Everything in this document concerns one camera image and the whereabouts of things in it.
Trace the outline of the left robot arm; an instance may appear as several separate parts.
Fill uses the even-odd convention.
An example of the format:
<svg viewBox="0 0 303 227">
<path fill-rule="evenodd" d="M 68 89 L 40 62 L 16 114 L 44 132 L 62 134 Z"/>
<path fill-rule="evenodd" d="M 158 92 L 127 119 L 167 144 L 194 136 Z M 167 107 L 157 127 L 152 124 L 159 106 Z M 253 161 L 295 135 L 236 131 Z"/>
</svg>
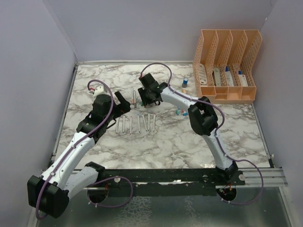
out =
<svg viewBox="0 0 303 227">
<path fill-rule="evenodd" d="M 113 177 L 105 177 L 103 166 L 89 162 L 73 175 L 84 155 L 112 127 L 112 121 L 130 112 L 130 102 L 117 91 L 96 96 L 92 111 L 82 120 L 64 152 L 39 177 L 31 176 L 27 182 L 28 203 L 35 208 L 36 218 L 47 215 L 58 218 L 69 201 L 87 186 L 101 186 Z"/>
</svg>

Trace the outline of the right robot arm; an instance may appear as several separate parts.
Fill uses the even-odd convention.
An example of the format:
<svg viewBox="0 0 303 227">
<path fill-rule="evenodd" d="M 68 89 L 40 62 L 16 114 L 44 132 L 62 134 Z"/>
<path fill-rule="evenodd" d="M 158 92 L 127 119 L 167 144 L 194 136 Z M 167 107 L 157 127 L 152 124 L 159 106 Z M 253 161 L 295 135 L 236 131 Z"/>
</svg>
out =
<svg viewBox="0 0 303 227">
<path fill-rule="evenodd" d="M 192 130 L 203 137 L 214 157 L 218 181 L 223 185 L 230 184 L 238 167 L 224 150 L 217 131 L 218 117 L 209 99 L 205 96 L 197 98 L 180 93 L 166 82 L 159 84 L 150 73 L 141 76 L 139 80 L 143 87 L 139 88 L 138 92 L 144 105 L 166 102 L 186 110 Z"/>
</svg>

